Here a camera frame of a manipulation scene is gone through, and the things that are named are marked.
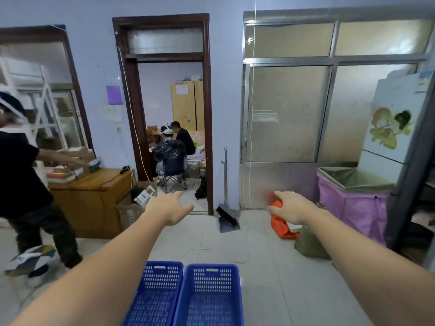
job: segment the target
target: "black backpack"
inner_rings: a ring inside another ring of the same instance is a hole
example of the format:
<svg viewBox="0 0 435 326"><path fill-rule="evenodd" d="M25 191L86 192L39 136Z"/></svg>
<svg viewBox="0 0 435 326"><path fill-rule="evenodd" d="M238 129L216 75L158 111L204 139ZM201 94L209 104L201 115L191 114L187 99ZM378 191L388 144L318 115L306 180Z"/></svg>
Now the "black backpack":
<svg viewBox="0 0 435 326"><path fill-rule="evenodd" d="M207 179L205 176L200 176L201 184L199 185L198 190L195 192L196 199L203 199L207 197Z"/></svg>

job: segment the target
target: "person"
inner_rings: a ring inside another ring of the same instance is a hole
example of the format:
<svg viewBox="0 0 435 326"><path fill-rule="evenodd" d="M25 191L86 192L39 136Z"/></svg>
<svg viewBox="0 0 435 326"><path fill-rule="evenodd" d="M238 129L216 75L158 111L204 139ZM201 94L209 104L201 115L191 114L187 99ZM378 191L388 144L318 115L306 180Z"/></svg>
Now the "person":
<svg viewBox="0 0 435 326"><path fill-rule="evenodd" d="M153 157L156 164L157 175L162 176L164 174L163 161L165 159L175 159L178 157L183 158L184 169L188 168L186 158L186 146L178 139L174 139L174 132L172 129L165 129L162 132L162 141L157 144L153 151Z"/></svg>
<svg viewBox="0 0 435 326"><path fill-rule="evenodd" d="M15 124L20 118L25 118L25 110L19 100L0 92L0 128ZM17 232L19 254L42 245L42 228L53 235L62 263L67 268L75 267L82 261L75 233L62 210L53 204L53 196L32 166L35 160L87 163L56 151L39 149L26 139L3 131L0 131L0 151L0 217L4 217ZM31 272L29 285L40 285L47 270L48 265L44 265Z"/></svg>
<svg viewBox="0 0 435 326"><path fill-rule="evenodd" d="M55 282L11 326L120 325L160 233L193 210L180 204L181 195L152 197L132 226ZM435 325L434 274L295 192L275 195L283 207L269 212L311 228L375 326Z"/></svg>
<svg viewBox="0 0 435 326"><path fill-rule="evenodd" d="M182 141L183 144L186 146L186 152L188 156L194 154L196 148L189 132L186 129L182 128L178 121L173 121L171 123L171 129L177 134L177 140Z"/></svg>

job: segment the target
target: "refrigerator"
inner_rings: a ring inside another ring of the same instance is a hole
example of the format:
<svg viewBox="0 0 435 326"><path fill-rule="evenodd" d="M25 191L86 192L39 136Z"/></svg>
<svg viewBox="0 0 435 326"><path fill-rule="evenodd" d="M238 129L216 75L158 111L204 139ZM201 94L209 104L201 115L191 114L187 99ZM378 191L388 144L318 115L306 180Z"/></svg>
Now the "refrigerator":
<svg viewBox="0 0 435 326"><path fill-rule="evenodd" d="M425 116L434 72L379 80L358 168L396 183L412 157L412 138Z"/></svg>

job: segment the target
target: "pink hamper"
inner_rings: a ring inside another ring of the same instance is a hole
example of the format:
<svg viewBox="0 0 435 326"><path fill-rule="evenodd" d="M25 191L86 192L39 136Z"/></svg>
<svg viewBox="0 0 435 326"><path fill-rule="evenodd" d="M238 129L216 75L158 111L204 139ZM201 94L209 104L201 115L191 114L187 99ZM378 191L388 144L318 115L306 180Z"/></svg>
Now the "pink hamper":
<svg viewBox="0 0 435 326"><path fill-rule="evenodd" d="M387 198L394 184L358 168L319 167L320 203L335 217L385 246Z"/></svg>

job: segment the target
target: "seated person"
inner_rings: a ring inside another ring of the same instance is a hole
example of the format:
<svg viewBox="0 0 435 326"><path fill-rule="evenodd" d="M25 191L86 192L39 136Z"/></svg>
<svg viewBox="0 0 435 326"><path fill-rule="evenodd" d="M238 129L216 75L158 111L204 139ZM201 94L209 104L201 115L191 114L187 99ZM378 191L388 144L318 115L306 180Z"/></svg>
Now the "seated person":
<svg viewBox="0 0 435 326"><path fill-rule="evenodd" d="M186 151L188 156L195 153L196 148L193 144L192 137L190 137L189 132L180 126L178 121L174 121L171 123L171 129L177 134L177 140L182 141L186 146Z"/></svg>
<svg viewBox="0 0 435 326"><path fill-rule="evenodd" d="M153 151L154 159L157 161L156 172L159 176L164 174L163 160L175 159L180 156L184 159L184 169L187 170L189 165L186 158L186 146L183 142L174 139L172 129L166 129L161 134L162 141L157 144Z"/></svg>

